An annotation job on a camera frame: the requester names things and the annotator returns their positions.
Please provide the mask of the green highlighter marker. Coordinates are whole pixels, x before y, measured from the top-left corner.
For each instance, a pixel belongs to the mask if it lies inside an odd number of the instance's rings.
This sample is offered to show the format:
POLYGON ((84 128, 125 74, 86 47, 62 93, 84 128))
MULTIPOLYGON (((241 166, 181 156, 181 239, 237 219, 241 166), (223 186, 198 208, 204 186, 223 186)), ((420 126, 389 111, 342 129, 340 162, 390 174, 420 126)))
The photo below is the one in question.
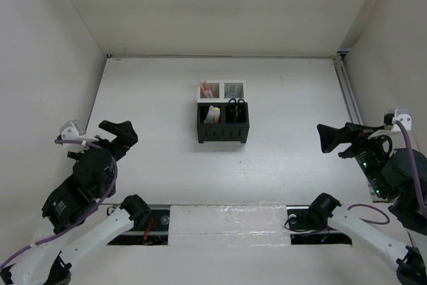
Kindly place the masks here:
POLYGON ((210 105, 207 109, 207 115, 203 121, 204 124, 213 124, 215 123, 216 111, 215 107, 210 105))

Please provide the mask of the red pen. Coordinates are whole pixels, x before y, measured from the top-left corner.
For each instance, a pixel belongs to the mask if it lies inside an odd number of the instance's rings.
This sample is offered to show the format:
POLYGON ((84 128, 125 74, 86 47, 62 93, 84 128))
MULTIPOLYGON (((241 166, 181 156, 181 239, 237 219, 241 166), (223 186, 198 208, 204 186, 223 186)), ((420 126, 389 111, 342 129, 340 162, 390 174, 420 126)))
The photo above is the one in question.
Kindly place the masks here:
POLYGON ((205 87, 205 83, 203 81, 201 81, 199 83, 199 86, 200 86, 201 92, 204 94, 204 97, 210 98, 209 92, 208 92, 207 88, 205 87))
POLYGON ((213 93, 211 91, 209 83, 207 81, 204 81, 204 85, 205 85, 205 92, 208 94, 208 96, 210 98, 214 98, 214 95, 213 95, 213 93))

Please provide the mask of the black handled scissors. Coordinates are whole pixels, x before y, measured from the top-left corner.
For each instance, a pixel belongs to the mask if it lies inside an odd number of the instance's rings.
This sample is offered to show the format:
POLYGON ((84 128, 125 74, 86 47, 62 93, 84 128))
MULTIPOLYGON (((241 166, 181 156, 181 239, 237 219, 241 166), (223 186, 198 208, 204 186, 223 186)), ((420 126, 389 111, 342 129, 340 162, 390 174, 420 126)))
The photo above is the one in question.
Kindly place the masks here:
POLYGON ((239 122, 241 114, 245 113, 246 102, 242 98, 231 98, 228 101, 228 121, 239 122))

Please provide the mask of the blue highlighter pen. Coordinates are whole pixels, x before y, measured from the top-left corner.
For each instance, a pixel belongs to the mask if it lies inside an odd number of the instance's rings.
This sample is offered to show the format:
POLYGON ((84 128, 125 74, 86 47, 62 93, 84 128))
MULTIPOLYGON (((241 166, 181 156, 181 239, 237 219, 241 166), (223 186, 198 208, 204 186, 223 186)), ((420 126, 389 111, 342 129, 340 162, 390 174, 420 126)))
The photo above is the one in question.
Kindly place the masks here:
POLYGON ((205 87, 202 81, 199 82, 199 86, 202 92, 205 92, 205 87))

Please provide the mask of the purple highlighter marker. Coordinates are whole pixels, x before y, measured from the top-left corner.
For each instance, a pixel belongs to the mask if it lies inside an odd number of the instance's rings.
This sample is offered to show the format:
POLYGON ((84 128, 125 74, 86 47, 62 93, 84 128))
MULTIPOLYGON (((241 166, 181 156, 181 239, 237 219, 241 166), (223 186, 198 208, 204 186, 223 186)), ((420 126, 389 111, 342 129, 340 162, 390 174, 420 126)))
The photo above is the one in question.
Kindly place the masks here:
POLYGON ((206 117, 206 123, 215 124, 220 121, 220 112, 217 110, 209 111, 206 117))

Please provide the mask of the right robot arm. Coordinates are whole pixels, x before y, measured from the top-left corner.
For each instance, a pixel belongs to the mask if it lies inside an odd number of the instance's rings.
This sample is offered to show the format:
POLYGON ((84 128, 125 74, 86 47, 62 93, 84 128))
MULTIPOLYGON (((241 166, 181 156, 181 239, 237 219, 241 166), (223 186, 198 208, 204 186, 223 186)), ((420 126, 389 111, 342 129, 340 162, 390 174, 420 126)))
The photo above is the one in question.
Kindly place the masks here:
POLYGON ((426 283, 426 156, 412 147, 410 118, 393 116, 380 127, 346 123, 342 128, 319 124, 321 151, 340 144, 338 155, 357 161, 377 197, 390 203, 384 224, 394 216, 407 231, 411 244, 392 239, 377 229, 379 223, 363 219, 333 196, 322 193, 308 207, 316 229, 339 231, 375 253, 401 284, 426 283))

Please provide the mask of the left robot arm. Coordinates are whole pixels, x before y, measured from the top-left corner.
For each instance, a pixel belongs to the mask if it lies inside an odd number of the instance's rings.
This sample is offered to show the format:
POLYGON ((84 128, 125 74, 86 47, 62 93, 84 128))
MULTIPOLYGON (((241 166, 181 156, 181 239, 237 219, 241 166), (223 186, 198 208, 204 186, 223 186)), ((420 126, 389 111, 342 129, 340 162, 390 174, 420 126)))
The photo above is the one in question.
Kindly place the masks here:
POLYGON ((117 163, 138 142, 130 121, 103 120, 99 128, 113 140, 89 136, 76 120, 60 130, 55 144, 74 160, 71 175, 55 188, 41 209, 30 244, 1 264, 2 284, 68 284, 76 267, 120 234, 144 228, 150 207, 137 194, 127 196, 102 223, 70 241, 74 229, 116 193, 117 163))

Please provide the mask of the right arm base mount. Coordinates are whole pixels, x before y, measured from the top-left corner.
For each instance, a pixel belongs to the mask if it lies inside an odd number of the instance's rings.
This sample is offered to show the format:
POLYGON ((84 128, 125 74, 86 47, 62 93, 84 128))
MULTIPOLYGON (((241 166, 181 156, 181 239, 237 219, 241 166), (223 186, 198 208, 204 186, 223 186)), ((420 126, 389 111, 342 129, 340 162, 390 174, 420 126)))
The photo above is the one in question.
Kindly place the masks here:
POLYGON ((349 236, 315 223, 307 206, 287 207, 284 229, 290 233, 291 245, 352 245, 349 236))

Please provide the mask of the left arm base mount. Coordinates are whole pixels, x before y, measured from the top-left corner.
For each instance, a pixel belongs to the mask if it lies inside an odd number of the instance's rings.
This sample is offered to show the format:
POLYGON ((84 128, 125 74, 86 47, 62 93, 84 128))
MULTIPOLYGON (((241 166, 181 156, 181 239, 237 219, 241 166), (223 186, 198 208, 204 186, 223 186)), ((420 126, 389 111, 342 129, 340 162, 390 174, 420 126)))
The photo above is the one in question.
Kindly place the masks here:
POLYGON ((170 206, 147 205, 138 195, 126 197, 121 204, 110 204, 107 216, 117 208, 130 210, 135 218, 132 229, 120 234, 108 244, 112 246, 162 246, 168 244, 170 206))

